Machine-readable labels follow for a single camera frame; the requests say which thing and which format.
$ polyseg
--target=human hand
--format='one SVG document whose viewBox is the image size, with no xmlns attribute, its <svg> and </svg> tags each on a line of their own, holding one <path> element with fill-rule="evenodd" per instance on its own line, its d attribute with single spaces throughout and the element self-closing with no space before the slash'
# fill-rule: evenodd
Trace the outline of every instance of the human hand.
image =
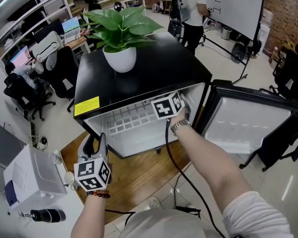
<svg viewBox="0 0 298 238">
<path fill-rule="evenodd" d="M 177 122 L 184 119 L 185 119 L 185 108 L 183 108 L 176 117 L 171 118 L 170 127 L 174 126 Z"/>
</svg>

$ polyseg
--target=black fridge top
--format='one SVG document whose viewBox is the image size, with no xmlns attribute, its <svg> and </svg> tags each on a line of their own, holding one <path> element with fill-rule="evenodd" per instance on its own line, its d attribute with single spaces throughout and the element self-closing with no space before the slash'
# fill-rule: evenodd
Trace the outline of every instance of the black fridge top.
<svg viewBox="0 0 298 238">
<path fill-rule="evenodd" d="M 103 51 L 81 58 L 75 91 L 75 105 L 99 96 L 99 108 L 75 116 L 86 119 L 144 99 L 202 82 L 212 74 L 170 33 L 149 36 L 150 46 L 137 48 L 134 68 L 117 73 Z"/>
</svg>

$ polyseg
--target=brick wall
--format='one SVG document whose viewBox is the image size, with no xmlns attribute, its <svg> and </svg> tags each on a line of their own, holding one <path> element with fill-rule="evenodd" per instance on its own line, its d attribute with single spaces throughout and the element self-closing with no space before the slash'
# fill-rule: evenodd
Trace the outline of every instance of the brick wall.
<svg viewBox="0 0 298 238">
<path fill-rule="evenodd" d="M 298 44 L 298 0 L 264 0 L 264 8 L 274 14 L 266 50 L 272 52 L 284 40 Z"/>
</svg>

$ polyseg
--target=wooden floor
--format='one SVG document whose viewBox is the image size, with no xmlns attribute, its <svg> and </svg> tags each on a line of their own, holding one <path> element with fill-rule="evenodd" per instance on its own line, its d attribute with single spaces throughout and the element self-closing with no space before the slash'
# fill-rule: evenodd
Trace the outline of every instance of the wooden floor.
<svg viewBox="0 0 298 238">
<path fill-rule="evenodd" d="M 70 172 L 74 172 L 77 150 L 86 136 L 88 133 L 84 132 L 61 151 L 63 161 Z M 95 140 L 94 149 L 97 149 L 97 145 L 98 142 Z M 170 150 L 180 168 L 184 168 L 189 163 L 189 157 L 178 141 L 170 143 Z M 109 163 L 113 164 L 113 184 L 107 187 L 111 198 L 107 200 L 106 209 L 122 212 L 130 211 L 139 205 L 178 173 L 166 147 L 162 148 L 161 155 L 158 155 L 155 150 L 150 150 L 126 159 L 119 159 L 109 152 Z M 77 192 L 85 202 L 86 192 L 82 188 Z M 106 212 L 105 223 L 118 217 L 120 217 L 119 214 Z"/>
</svg>

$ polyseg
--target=black office chair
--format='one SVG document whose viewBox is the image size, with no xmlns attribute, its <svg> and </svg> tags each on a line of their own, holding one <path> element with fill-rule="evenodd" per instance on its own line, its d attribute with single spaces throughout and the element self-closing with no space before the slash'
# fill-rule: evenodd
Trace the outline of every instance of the black office chair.
<svg viewBox="0 0 298 238">
<path fill-rule="evenodd" d="M 44 72 L 41 75 L 44 80 L 49 82 L 54 88 L 56 95 L 59 98 L 73 99 L 75 97 L 76 80 L 78 74 L 78 61 L 70 47 L 64 47 L 57 51 L 57 60 L 50 61 L 47 59 L 44 65 Z M 67 89 L 64 80 L 67 79 L 73 87 Z M 74 105 L 74 100 L 67 107 L 70 113 L 70 108 Z"/>
<path fill-rule="evenodd" d="M 283 68 L 276 66 L 273 71 L 273 76 L 275 78 L 275 83 L 277 87 L 269 86 L 269 89 L 273 91 L 276 95 L 281 95 L 286 99 L 291 99 L 291 90 L 286 86 L 286 84 L 292 79 L 296 79 L 298 74 L 298 55 L 292 50 L 287 51 L 286 61 Z M 270 92 L 266 89 L 260 89 L 261 91 Z"/>
<path fill-rule="evenodd" d="M 253 158 L 258 155 L 265 167 L 263 172 L 267 171 L 279 160 L 291 157 L 295 162 L 298 159 L 298 146 L 295 151 L 284 155 L 290 145 L 298 139 L 298 114 L 291 116 L 277 130 L 268 135 L 262 143 L 261 148 L 253 152 L 245 164 L 240 164 L 239 168 L 246 168 Z"/>
<path fill-rule="evenodd" d="M 34 109 L 31 117 L 35 119 L 34 114 L 39 111 L 39 116 L 42 121 L 42 108 L 48 104 L 55 105 L 55 102 L 46 101 L 52 94 L 45 94 L 43 91 L 35 90 L 29 86 L 22 76 L 11 73 L 6 79 L 5 84 L 7 87 L 3 91 L 4 94 L 18 101 L 21 107 L 28 112 Z"/>
</svg>

